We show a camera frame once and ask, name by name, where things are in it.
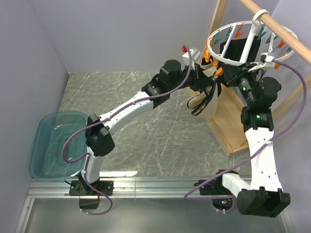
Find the orange clothes peg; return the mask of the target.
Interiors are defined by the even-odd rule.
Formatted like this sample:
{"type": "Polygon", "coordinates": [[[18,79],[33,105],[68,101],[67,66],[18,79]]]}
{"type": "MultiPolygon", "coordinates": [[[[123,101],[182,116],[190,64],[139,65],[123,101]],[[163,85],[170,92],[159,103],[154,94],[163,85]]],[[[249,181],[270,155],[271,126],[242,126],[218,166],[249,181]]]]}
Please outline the orange clothes peg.
{"type": "Polygon", "coordinates": [[[215,72],[216,76],[222,76],[223,75],[223,69],[220,67],[216,72],[215,72]]]}
{"type": "Polygon", "coordinates": [[[204,60],[206,63],[209,63],[210,62],[210,53],[208,50],[204,50],[203,51],[203,54],[204,54],[204,60]]]}

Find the beige underwear navy trim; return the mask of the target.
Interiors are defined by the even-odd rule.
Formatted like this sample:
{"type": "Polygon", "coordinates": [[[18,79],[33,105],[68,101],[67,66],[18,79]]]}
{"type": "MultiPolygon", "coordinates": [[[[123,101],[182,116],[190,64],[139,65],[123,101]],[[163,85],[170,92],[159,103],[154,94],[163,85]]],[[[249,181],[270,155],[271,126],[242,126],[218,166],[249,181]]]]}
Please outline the beige underwear navy trim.
{"type": "Polygon", "coordinates": [[[213,85],[207,86],[200,91],[199,95],[192,97],[187,102],[187,107],[192,110],[193,116],[211,118],[217,111],[218,97],[222,88],[219,76],[216,75],[216,67],[212,64],[201,66],[203,74],[213,81],[213,85]]]}

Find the white round clip hanger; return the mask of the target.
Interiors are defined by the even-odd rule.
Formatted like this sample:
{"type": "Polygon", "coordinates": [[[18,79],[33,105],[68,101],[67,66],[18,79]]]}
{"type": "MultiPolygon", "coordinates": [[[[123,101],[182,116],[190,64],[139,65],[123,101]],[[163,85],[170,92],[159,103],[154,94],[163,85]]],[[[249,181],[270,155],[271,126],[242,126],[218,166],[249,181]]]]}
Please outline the white round clip hanger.
{"type": "MultiPolygon", "coordinates": [[[[213,57],[214,59],[224,64],[229,64],[233,66],[240,66],[244,63],[247,63],[247,57],[252,46],[254,37],[257,36],[257,40],[261,40],[261,38],[266,33],[266,31],[264,30],[266,25],[261,20],[259,20],[259,17],[264,14],[268,15],[269,12],[265,9],[261,9],[254,14],[252,20],[227,24],[215,30],[206,41],[206,50],[209,51],[210,57],[213,57]],[[227,34],[225,40],[223,41],[224,44],[222,47],[219,48],[219,52],[216,53],[213,51],[213,46],[215,46],[217,43],[220,43],[222,37],[220,37],[219,34],[221,34],[225,30],[227,30],[227,34]],[[230,41],[244,38],[246,38],[247,40],[240,60],[234,61],[224,58],[224,54],[228,48],[230,41]]],[[[279,36],[276,34],[276,31],[271,30],[271,34],[266,40],[266,44],[269,45],[267,52],[271,53],[273,56],[273,44],[277,38],[279,38],[279,36]]]]}

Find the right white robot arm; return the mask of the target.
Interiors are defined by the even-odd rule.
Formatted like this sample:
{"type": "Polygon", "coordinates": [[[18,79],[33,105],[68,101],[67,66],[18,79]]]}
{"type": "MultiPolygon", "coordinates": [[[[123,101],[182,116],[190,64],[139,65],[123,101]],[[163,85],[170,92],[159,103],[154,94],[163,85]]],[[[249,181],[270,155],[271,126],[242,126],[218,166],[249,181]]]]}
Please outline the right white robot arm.
{"type": "Polygon", "coordinates": [[[235,171],[230,171],[203,185],[202,195],[234,195],[242,215],[276,217],[291,202],[290,194],[283,192],[276,171],[273,143],[274,124],[271,106],[277,99],[281,84],[272,77],[261,76],[253,70],[255,64],[240,66],[222,64],[222,83],[237,87],[246,106],[242,108],[241,123],[251,160],[251,183],[246,183],[235,171]]]}

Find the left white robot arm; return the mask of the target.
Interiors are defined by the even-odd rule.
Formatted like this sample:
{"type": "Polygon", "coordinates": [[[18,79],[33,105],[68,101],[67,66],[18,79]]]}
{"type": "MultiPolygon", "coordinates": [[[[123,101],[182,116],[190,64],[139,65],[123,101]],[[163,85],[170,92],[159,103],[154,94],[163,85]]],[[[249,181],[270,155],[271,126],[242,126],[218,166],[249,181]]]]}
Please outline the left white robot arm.
{"type": "Polygon", "coordinates": [[[115,147],[113,135],[125,124],[137,116],[155,109],[170,98],[176,90],[190,88],[199,94],[192,97],[187,107],[197,116],[201,113],[209,117],[217,109],[219,87],[217,68],[212,63],[202,66],[192,63],[184,68],[177,60],[168,60],[151,80],[142,87],[130,100],[109,113],[97,116],[92,114],[87,119],[83,129],[86,137],[87,152],[82,171],[78,175],[77,183],[72,186],[80,196],[102,195],[104,189],[112,186],[100,181],[100,168],[104,156],[115,147]]]}

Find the black striped boxer shorts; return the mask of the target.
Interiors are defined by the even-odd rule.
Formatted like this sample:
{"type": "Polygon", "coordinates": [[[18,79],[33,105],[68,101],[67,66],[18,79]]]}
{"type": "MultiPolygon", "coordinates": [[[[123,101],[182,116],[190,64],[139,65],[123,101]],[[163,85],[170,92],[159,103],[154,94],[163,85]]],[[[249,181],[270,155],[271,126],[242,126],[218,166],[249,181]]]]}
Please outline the black striped boxer shorts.
{"type": "MultiPolygon", "coordinates": [[[[246,38],[231,40],[228,48],[224,54],[224,58],[239,61],[246,43],[246,38]]],[[[257,40],[257,36],[254,37],[252,46],[250,48],[247,62],[254,62],[259,51],[261,40],[257,40]]]]}

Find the teal plastic basin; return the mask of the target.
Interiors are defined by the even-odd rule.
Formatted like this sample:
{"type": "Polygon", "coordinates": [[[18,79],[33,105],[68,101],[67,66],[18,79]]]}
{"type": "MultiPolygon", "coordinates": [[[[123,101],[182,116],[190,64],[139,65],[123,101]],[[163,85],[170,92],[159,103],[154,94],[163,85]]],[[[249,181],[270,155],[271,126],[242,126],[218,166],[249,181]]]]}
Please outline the teal plastic basin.
{"type": "Polygon", "coordinates": [[[70,164],[62,157],[69,137],[86,126],[87,116],[77,111],[56,112],[39,123],[30,162],[30,175],[37,181],[58,181],[77,175],[85,158],[70,164]]]}

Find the wooden drying rack frame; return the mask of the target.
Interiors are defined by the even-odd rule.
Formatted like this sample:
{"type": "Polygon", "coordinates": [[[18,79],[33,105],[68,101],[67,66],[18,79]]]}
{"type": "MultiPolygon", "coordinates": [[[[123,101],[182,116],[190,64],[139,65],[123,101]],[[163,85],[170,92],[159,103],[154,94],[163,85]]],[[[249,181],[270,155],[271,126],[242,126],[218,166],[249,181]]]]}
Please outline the wooden drying rack frame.
{"type": "MultiPolygon", "coordinates": [[[[211,49],[210,46],[210,35],[212,32],[220,27],[222,18],[225,13],[229,0],[218,0],[211,25],[208,32],[206,41],[206,48],[211,49]]],[[[240,0],[250,12],[257,13],[261,8],[252,0],[240,0]]],[[[274,33],[285,40],[285,42],[309,65],[311,65],[311,50],[305,46],[298,39],[294,39],[294,36],[286,36],[285,29],[281,29],[281,25],[274,20],[267,13],[263,13],[264,16],[259,16],[263,19],[264,23],[268,23],[267,27],[270,28],[274,33]]],[[[278,118],[281,113],[288,110],[293,104],[296,103],[298,98],[302,96],[302,84],[299,85],[276,109],[273,111],[273,117],[278,118]]],[[[242,132],[242,124],[240,122],[240,113],[244,104],[233,91],[232,88],[223,90],[218,100],[217,111],[213,117],[206,117],[210,129],[212,130],[217,141],[221,145],[221,148],[225,152],[226,156],[230,156],[248,148],[247,140],[242,132]]]]}

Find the aluminium mounting rail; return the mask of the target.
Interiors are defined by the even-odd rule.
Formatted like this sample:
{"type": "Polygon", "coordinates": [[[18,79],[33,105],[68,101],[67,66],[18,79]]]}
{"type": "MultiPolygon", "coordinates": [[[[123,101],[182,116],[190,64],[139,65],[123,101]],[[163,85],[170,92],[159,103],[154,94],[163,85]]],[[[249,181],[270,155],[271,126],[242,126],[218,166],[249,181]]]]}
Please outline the aluminium mounting rail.
{"type": "Polygon", "coordinates": [[[197,177],[114,178],[113,208],[99,216],[78,209],[62,182],[31,181],[18,233],[292,233],[287,211],[275,218],[221,213],[196,192],[197,177]]]}

